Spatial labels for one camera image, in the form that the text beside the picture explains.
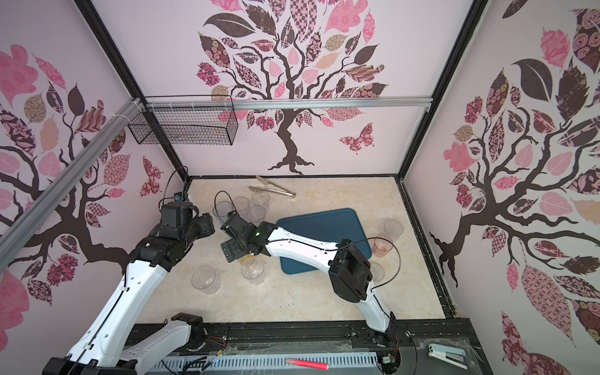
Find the yellow transparent cup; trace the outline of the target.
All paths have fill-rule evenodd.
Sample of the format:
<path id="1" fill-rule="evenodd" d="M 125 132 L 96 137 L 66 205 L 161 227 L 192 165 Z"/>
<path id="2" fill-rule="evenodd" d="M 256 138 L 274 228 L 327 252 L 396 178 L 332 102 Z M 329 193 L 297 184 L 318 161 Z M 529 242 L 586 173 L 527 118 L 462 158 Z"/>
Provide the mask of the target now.
<path id="1" fill-rule="evenodd" d="M 240 257 L 240 258 L 238 259 L 238 261 L 239 261 L 240 263 L 243 263 L 243 262 L 245 262 L 247 259 L 250 259 L 250 258 L 252 258 L 253 256 L 254 256 L 253 254 L 251 254 L 251 253 L 247 253 L 247 254 L 244 254 L 242 257 Z"/>

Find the tall blue frosted cup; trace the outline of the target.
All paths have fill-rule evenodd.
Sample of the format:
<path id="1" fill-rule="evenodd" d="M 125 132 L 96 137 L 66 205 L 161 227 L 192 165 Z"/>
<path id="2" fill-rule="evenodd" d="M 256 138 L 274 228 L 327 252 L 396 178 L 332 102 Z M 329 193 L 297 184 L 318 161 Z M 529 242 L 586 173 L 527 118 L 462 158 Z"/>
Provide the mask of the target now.
<path id="1" fill-rule="evenodd" d="M 212 215 L 217 218 L 220 225 L 228 220 L 229 213 L 234 212 L 234 205 L 229 201 L 217 202 L 212 208 Z"/>

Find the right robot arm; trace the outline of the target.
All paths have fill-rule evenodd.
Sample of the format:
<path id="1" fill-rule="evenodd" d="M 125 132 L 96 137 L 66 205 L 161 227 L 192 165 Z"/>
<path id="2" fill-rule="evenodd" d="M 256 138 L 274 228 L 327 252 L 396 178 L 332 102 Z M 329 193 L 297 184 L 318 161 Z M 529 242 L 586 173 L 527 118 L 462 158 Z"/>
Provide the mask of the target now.
<path id="1" fill-rule="evenodd" d="M 221 226 L 229 240 L 221 244 L 228 262 L 264 255 L 284 263 L 301 263 L 329 276 L 337 297 L 358 307 L 378 345 L 395 335 L 395 316 L 378 298 L 369 256 L 368 239 L 351 209 L 288 217 L 276 223 L 250 223 L 230 212 Z"/>

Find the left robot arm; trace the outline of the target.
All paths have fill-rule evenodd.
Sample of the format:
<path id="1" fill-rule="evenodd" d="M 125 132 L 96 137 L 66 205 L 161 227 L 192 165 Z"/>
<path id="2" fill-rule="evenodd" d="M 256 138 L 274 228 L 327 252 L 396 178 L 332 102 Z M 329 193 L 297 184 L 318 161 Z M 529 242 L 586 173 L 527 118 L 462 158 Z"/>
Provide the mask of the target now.
<path id="1" fill-rule="evenodd" d="M 44 374 L 144 374 L 179 348 L 201 348 L 203 319 L 180 312 L 134 348 L 128 337 L 153 292 L 189 253 L 194 242 L 214 234 L 213 219 L 191 202 L 171 202 L 160 222 L 130 254 L 123 279 L 81 339 L 62 357 L 51 358 Z"/>

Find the clear glass near right arm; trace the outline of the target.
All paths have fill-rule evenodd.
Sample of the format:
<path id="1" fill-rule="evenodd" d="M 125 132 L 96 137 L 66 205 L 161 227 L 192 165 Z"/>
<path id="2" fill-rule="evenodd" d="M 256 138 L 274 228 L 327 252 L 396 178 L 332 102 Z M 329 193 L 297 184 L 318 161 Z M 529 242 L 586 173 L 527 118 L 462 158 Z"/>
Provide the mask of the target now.
<path id="1" fill-rule="evenodd" d="M 374 283 L 381 283 L 385 278 L 385 269 L 379 262 L 372 262 L 370 264 L 370 271 L 373 275 Z"/>

